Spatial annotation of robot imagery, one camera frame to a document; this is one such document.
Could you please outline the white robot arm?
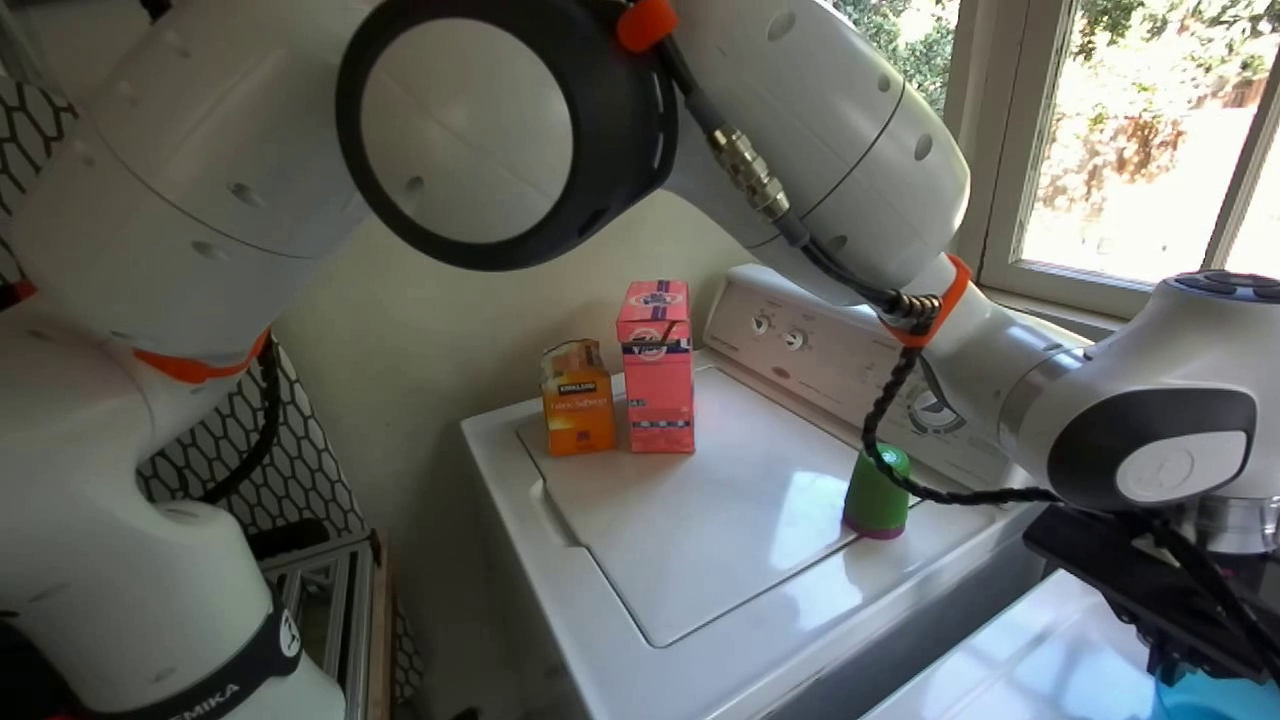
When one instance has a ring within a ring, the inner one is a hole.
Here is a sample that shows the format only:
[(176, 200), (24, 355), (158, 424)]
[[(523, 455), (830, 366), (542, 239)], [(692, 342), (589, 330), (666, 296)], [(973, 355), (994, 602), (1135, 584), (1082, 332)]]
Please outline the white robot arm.
[(1214, 573), (1271, 544), (1271, 279), (1171, 275), (1086, 354), (993, 306), (953, 134), (827, 0), (169, 0), (90, 98), (7, 83), (7, 623), (101, 720), (336, 720), (235, 519), (144, 499), (141, 465), (358, 219), (503, 274), (657, 190), (867, 306), (1081, 538), (1199, 507), (1095, 584), (1169, 672), (1271, 679)]

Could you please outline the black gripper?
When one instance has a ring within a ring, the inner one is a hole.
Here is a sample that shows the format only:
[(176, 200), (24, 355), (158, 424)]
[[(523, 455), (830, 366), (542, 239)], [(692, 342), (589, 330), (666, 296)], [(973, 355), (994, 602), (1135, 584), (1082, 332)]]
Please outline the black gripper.
[(1207, 552), (1154, 512), (1044, 507), (1025, 544), (1105, 597), (1154, 679), (1280, 679), (1280, 560)]

